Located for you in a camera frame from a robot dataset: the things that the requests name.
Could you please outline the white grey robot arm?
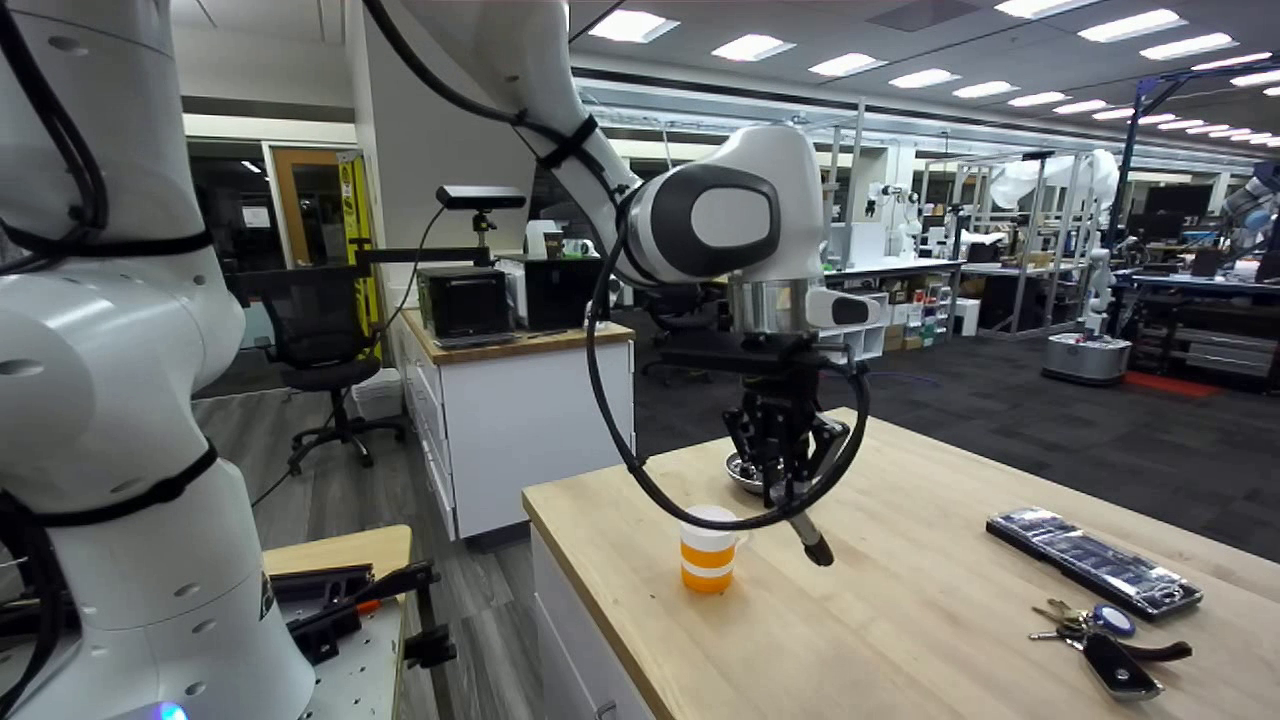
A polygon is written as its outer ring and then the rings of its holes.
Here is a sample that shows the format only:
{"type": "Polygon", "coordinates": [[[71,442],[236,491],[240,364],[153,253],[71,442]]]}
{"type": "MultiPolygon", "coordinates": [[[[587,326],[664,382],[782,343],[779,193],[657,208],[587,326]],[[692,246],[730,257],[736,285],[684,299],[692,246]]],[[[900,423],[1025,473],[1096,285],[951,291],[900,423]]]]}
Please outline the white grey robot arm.
{"type": "MultiPolygon", "coordinates": [[[[824,338],[882,306],[824,285],[815,153],[739,128],[705,162],[638,180],[570,88],[567,0],[363,0],[392,49],[429,35],[471,80],[631,285],[729,274],[773,379],[811,379],[824,338]]],[[[3,540],[41,591],[3,720],[298,720],[295,649],[243,475],[192,417],[236,355],[194,202],[168,0],[0,0],[3,540]]]]}

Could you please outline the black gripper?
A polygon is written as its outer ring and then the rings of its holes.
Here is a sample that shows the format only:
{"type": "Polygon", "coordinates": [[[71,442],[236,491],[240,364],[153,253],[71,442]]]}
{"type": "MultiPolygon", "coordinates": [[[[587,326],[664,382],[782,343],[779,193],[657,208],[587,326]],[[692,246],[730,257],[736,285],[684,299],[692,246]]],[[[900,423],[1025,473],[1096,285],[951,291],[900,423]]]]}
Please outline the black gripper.
{"type": "Polygon", "coordinates": [[[723,417],[730,451],[759,469],[765,508],[782,517],[786,488],[804,505],[840,436],[815,402],[828,360],[811,343],[746,343],[730,367],[743,374],[743,401],[723,417]]]}

